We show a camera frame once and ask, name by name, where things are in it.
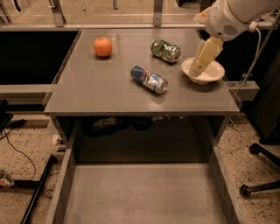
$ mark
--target speckled floor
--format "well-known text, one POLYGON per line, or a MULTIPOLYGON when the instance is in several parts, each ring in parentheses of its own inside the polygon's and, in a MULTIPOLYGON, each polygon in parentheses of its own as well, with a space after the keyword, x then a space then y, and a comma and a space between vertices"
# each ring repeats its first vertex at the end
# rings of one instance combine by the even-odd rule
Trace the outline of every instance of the speckled floor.
MULTIPOLYGON (((13 130, 9 141, 14 147, 24 152, 36 167, 33 180, 39 180, 51 153, 62 157, 63 152, 57 153, 50 136, 46 133, 48 118, 43 115, 15 115, 13 120, 26 119, 26 125, 13 130)), ((220 142, 220 152, 227 167, 235 195, 241 206, 241 212, 246 223, 280 223, 280 190, 254 192, 244 199, 239 194, 242 184, 258 185, 279 179, 280 169, 263 156, 252 156, 249 146, 257 143, 259 136, 244 114, 233 117, 234 125, 228 125, 220 142)), ((0 141, 0 169, 5 169, 14 179, 30 179, 34 174, 31 162, 21 153, 16 152, 6 138, 0 141)), ((279 146, 265 146, 275 155, 280 156, 279 146)), ((45 183, 44 193, 38 200, 36 209, 31 217, 31 223, 44 223, 60 172, 60 162, 52 166, 45 183)), ((19 223, 31 199, 32 190, 0 190, 0 223, 19 223)))

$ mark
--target orange fruit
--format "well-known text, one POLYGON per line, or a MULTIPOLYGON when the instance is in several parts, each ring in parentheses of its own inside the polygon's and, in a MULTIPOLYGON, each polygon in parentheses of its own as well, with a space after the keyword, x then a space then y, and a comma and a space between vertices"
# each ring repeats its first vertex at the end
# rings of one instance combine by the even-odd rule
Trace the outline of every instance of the orange fruit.
POLYGON ((112 43, 109 38, 99 37, 94 40, 94 51, 99 57, 108 57, 112 53, 112 43))

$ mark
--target bowl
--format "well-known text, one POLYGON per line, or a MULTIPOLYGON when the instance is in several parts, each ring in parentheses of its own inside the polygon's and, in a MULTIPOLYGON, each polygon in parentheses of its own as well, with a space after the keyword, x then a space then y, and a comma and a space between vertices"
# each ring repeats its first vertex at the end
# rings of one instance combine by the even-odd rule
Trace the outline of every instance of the bowl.
POLYGON ((182 63, 182 69, 184 73, 190 78, 191 81, 200 85, 206 85, 211 81, 218 81, 225 75, 225 69, 217 61, 212 61, 211 64, 206 68, 206 70, 197 77, 192 77, 189 74, 191 65, 193 63, 193 58, 184 60, 182 63))

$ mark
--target soda can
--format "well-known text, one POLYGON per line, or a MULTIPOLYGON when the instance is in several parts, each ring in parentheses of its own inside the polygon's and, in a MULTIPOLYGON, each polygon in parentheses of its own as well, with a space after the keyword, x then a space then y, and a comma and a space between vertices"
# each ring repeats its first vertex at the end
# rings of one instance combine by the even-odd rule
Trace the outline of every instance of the soda can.
POLYGON ((164 93, 167 89, 168 82, 165 78, 162 78, 158 74, 152 73, 139 65, 135 65, 130 74, 136 81, 158 94, 164 93))
POLYGON ((12 187, 12 186, 14 186, 14 184, 15 184, 15 181, 11 177, 11 175, 4 170, 0 170, 0 186, 12 187))
POLYGON ((179 60, 179 56, 181 55, 181 50, 178 46, 168 43, 162 39, 155 40, 152 43, 150 50, 156 57, 171 63, 177 62, 179 60))

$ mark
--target black chair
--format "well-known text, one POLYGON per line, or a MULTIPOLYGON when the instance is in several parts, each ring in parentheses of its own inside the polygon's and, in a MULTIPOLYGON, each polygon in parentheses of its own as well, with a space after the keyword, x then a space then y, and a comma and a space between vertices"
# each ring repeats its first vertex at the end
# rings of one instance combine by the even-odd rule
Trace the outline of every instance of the black chair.
MULTIPOLYGON (((261 145, 258 143, 253 143, 249 148, 251 154, 258 155, 260 152, 268 158, 271 162, 273 162, 275 165, 280 167, 280 158, 273 155, 271 152, 264 149, 261 145)), ((254 185, 254 186, 247 186, 242 185, 240 188, 240 194, 243 197, 248 197, 253 192, 260 192, 260 191, 267 191, 267 190, 273 190, 280 188, 280 180, 263 184, 263 185, 254 185)))

